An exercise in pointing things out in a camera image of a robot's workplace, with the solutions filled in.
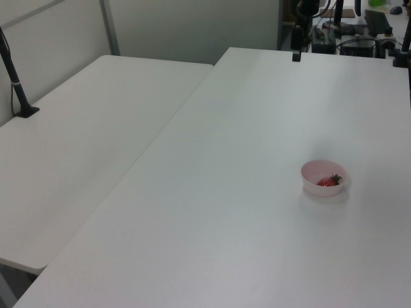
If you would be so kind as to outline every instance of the bowl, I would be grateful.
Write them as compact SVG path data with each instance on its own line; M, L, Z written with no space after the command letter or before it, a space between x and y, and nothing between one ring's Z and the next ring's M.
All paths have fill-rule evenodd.
M309 193L320 197L331 197L338 194L345 180L347 180L347 173L345 169L330 160L312 160L305 163L301 168L302 186ZM319 186L316 185L319 180L330 177L332 175L339 175L342 179L339 181L340 185L336 186Z

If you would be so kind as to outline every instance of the green object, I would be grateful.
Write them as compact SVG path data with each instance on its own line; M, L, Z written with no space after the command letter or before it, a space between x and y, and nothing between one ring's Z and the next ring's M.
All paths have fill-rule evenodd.
M385 0L368 0L370 6L380 6L385 4Z

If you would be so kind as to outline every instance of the white table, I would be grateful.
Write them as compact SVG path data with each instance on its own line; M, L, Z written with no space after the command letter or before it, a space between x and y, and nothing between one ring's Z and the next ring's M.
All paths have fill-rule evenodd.
M103 56L0 128L0 263L40 273L211 70Z
M407 70L231 48L15 308L409 307L410 138Z

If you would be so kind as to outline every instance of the strawberry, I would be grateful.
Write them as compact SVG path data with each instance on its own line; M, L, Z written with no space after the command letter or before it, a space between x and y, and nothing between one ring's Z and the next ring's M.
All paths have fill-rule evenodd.
M323 178L317 182L319 186L336 186L340 185L339 181L342 179L341 176L333 175L328 178Z

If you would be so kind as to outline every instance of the white wall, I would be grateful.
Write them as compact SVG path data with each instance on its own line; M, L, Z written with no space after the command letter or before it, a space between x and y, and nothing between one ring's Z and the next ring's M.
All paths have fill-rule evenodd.
M106 0L122 56L215 64L228 47L277 49L282 0Z
M110 54L99 0L65 0L4 34L31 104L99 56ZM19 109L18 101L14 106ZM11 118L10 79L0 62L0 126Z

